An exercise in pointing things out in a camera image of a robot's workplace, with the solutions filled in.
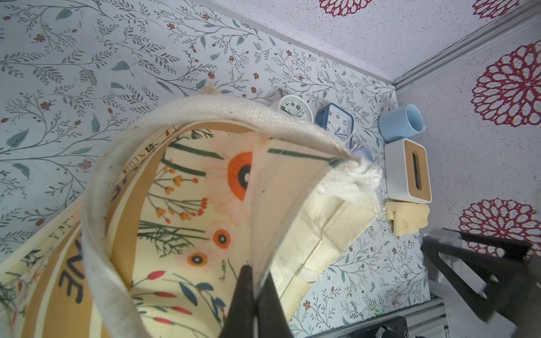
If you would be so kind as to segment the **white round alarm clock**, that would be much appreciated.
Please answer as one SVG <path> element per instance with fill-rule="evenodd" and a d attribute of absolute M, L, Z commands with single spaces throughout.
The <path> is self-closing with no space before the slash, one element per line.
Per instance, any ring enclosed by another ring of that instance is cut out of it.
<path fill-rule="evenodd" d="M 278 101 L 272 103 L 270 109 L 282 114 L 291 115 L 292 117 L 301 118 L 310 123 L 314 122 L 314 114 L 312 113 L 311 108 L 303 98 L 296 95 L 285 95 Z"/>

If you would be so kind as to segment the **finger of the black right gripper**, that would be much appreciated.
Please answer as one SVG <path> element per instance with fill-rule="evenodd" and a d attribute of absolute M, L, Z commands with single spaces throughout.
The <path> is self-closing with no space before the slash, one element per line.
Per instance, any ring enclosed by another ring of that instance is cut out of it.
<path fill-rule="evenodd" d="M 523 262 L 533 244 L 525 240 L 476 235 L 441 228 L 431 231 L 431 261 L 509 259 Z"/>
<path fill-rule="evenodd" d="M 524 288 L 524 261 L 509 259 L 471 259 L 465 263 L 483 282 L 483 292 L 475 291 L 457 272 L 441 260 L 431 261 L 431 236 L 425 236 L 421 251 L 450 282 L 470 309 L 482 321 L 489 321 L 494 313 L 503 314 L 519 299 Z"/>

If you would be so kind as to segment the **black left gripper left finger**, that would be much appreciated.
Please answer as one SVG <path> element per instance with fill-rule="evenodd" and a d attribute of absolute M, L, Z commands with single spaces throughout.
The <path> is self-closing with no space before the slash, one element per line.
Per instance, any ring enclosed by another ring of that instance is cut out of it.
<path fill-rule="evenodd" d="M 220 338 L 253 338 L 255 299 L 252 267 L 240 269 L 235 292 Z"/>

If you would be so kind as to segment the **dark blue square alarm clock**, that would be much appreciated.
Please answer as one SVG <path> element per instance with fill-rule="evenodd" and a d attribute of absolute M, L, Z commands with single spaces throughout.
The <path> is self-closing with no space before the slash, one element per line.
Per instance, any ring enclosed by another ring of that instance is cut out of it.
<path fill-rule="evenodd" d="M 354 118 L 336 104 L 323 107 L 315 117 L 315 124 L 322 127 L 338 142 L 350 149 L 354 135 Z"/>

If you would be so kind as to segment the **light blue square alarm clock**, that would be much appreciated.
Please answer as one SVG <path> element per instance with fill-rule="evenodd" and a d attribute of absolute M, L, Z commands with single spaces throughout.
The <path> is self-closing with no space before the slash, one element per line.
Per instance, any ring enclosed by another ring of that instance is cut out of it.
<path fill-rule="evenodd" d="M 373 155 L 370 150 L 364 146 L 355 146 L 351 149 L 351 155 L 356 159 L 365 159 L 371 163 L 375 163 Z"/>

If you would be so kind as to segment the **cream printed canvas bag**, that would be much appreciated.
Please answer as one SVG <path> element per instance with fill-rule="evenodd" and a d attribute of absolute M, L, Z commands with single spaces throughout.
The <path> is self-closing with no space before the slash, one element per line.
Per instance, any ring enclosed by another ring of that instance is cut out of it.
<path fill-rule="evenodd" d="M 242 266 L 289 321 L 376 219 L 379 166 L 204 89 L 111 143 L 83 200 L 1 264 L 3 337 L 219 337 Z"/>

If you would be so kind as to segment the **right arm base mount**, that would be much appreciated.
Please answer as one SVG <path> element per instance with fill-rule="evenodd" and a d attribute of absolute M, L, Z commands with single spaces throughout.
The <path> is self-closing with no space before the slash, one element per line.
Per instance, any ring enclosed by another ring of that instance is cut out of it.
<path fill-rule="evenodd" d="M 346 338 L 408 338 L 407 320 L 401 316 L 380 321 L 365 328 L 342 335 Z"/>

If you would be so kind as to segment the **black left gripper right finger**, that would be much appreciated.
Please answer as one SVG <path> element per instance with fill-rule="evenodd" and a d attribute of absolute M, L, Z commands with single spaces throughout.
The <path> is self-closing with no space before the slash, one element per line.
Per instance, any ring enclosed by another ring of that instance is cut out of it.
<path fill-rule="evenodd" d="M 256 300 L 259 338 L 293 338 L 273 280 L 266 280 Z"/>

